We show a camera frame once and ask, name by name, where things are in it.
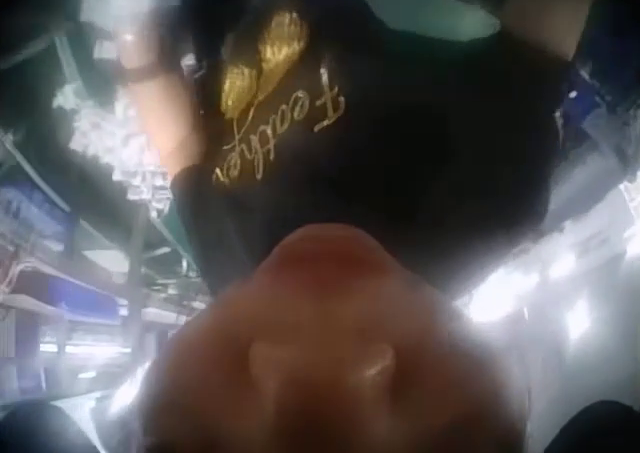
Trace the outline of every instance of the black t-shirt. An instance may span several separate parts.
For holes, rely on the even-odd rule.
[[[456,293],[543,219],[566,62],[391,31],[361,0],[279,0],[234,45],[223,147],[172,184],[213,294],[322,222]]]

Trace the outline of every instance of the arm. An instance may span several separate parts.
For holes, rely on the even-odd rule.
[[[582,36],[593,0],[507,0],[503,25],[512,34],[570,60]]]
[[[125,69],[161,64],[160,35],[153,27],[118,35]],[[193,92],[181,72],[161,71],[128,86],[142,129],[149,135],[160,161],[173,178],[198,164],[204,154],[204,133]]]

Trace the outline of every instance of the person's nose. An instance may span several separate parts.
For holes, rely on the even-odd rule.
[[[249,365],[267,411],[384,407],[396,365],[393,348],[365,345],[254,343]]]

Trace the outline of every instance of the skin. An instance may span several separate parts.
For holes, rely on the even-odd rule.
[[[316,225],[176,334],[142,410],[162,451],[517,451],[523,399],[437,292]]]

